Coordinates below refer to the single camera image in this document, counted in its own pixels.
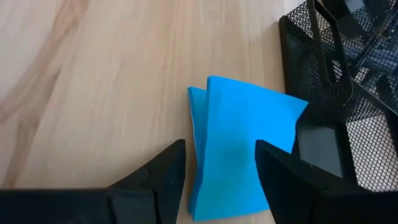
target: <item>wood grain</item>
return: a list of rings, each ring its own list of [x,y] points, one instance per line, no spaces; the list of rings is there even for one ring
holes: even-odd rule
[[[0,1],[3,188],[104,187],[187,140],[210,74],[283,91],[277,20],[297,0]],[[212,223],[272,223],[270,211]]]

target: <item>black holder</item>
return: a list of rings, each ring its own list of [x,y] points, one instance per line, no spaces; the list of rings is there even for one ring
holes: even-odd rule
[[[277,224],[397,222],[398,192],[358,187],[265,141],[256,165]]]
[[[0,223],[175,223],[185,140],[106,189],[2,190]]]
[[[387,19],[373,25],[393,24],[395,9],[385,13]],[[369,54],[365,50],[353,61],[347,59],[348,40],[370,43],[377,38],[371,32],[366,39],[364,32],[355,37],[356,29],[348,37],[349,29],[342,33],[340,25],[314,0],[279,21],[286,93],[309,102],[297,122],[293,154],[366,189],[395,190],[398,114],[396,103],[385,100],[395,98],[395,87],[386,76],[371,88],[359,82],[358,77],[365,77],[358,71],[366,65],[359,61]]]

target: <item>folded blue paper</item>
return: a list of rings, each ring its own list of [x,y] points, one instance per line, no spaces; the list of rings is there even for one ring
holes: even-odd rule
[[[197,176],[188,204],[196,220],[268,209],[254,160],[263,139],[291,152],[307,102],[249,83],[209,77],[207,91],[188,88]]]

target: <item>desk organizer compartment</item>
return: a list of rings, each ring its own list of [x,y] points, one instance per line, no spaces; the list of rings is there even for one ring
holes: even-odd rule
[[[365,18],[364,10],[350,16]],[[393,24],[395,14],[391,7],[369,19],[366,38],[348,35],[347,27],[341,32],[341,20],[314,0],[279,21],[286,92],[310,103],[297,123],[294,154],[375,192],[398,189],[397,85],[395,68],[366,66],[371,57],[385,58],[369,53],[370,43],[386,41],[377,30]],[[352,57],[358,46],[361,53]]]

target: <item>black mesh desk organizer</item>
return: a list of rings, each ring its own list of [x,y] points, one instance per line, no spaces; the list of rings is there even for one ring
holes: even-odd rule
[[[294,154],[373,192],[398,189],[398,7],[383,3],[336,19],[308,0],[279,21],[286,92],[310,103]]]

